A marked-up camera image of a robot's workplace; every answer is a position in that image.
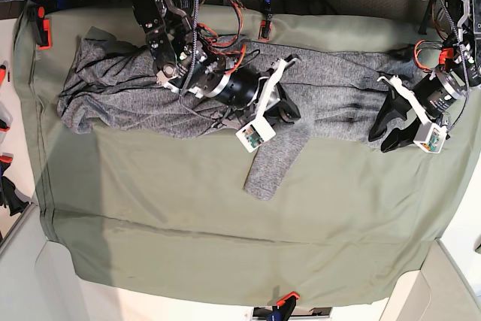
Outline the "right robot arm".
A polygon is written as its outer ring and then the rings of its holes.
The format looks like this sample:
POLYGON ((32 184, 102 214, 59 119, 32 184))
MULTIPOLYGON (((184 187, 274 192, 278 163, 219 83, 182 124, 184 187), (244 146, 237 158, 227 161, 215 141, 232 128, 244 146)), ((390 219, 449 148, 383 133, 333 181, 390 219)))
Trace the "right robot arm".
POLYGON ((298 107, 280 85, 283 72, 298 57, 291 54, 265 71, 253 70, 249 63, 260 51, 247 49, 240 30, 223 40, 200 23, 202 1, 131 0, 161 86, 178 94, 188 112, 216 128, 239 129, 255 118, 270 126, 299 120, 298 107))

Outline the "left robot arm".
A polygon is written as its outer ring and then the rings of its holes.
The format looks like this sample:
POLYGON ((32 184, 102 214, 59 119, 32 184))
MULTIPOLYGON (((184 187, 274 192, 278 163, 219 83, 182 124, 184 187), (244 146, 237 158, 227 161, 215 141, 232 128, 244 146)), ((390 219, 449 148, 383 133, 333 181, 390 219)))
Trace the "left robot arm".
POLYGON ((457 123, 449 108, 480 86, 480 0, 430 0, 425 19, 436 19, 437 5, 449 30, 438 33, 440 41, 417 41, 413 47, 413 60, 425 76, 411 89, 398 75, 378 79, 389 91, 368 139, 381 140, 384 153, 415 144, 438 154, 457 123))

